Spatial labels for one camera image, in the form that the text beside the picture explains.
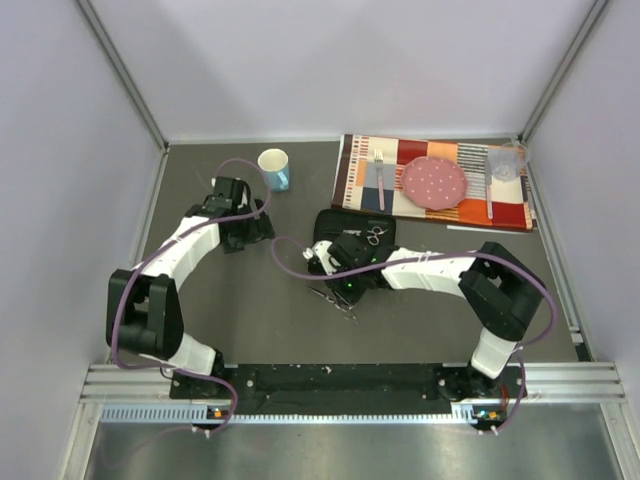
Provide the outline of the silver thinning scissors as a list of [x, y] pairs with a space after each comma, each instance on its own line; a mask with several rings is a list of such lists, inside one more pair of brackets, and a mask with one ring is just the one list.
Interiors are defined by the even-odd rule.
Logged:
[[344, 299], [341, 299], [339, 296], [329, 295], [311, 286], [307, 286], [307, 289], [339, 310], [344, 319], [357, 322], [357, 317], [354, 313], [354, 306], [348, 304]]

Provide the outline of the silver straight scissors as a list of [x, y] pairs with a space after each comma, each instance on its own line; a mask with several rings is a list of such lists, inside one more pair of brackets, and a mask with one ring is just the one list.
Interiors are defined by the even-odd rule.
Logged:
[[356, 230], [356, 229], [344, 229], [344, 234], [349, 234], [356, 236], [358, 238], [363, 238], [369, 245], [371, 246], [379, 246], [385, 240], [385, 235], [389, 232], [388, 229], [382, 228], [380, 226], [374, 226], [369, 228], [368, 230]]

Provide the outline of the black zip tool case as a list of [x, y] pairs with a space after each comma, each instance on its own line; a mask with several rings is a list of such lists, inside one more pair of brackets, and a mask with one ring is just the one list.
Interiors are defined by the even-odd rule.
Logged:
[[[320, 247], [316, 260], [309, 261], [309, 272], [332, 275], [389, 259], [395, 247], [396, 221], [391, 217], [325, 209], [316, 217], [314, 247]], [[359, 273], [326, 281], [336, 297], [355, 305], [369, 289], [388, 288], [378, 271]]]

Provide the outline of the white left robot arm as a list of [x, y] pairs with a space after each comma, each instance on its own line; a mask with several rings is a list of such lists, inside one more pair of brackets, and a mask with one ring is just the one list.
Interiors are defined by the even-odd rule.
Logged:
[[192, 373], [205, 396], [226, 387], [223, 355], [185, 331], [179, 290], [206, 255], [220, 247], [236, 253], [273, 239], [265, 202], [247, 182], [212, 180], [213, 192], [192, 206], [174, 233], [136, 267], [118, 269], [108, 283], [106, 342], [154, 364]]

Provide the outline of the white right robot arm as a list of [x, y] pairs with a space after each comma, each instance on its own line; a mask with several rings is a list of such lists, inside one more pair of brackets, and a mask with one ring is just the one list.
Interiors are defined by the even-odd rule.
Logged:
[[522, 341], [546, 286], [501, 244], [486, 242], [460, 255], [373, 246], [342, 234], [304, 250], [311, 275], [322, 277], [341, 307], [356, 305], [370, 290], [424, 290], [467, 301], [482, 325], [466, 380], [487, 396]]

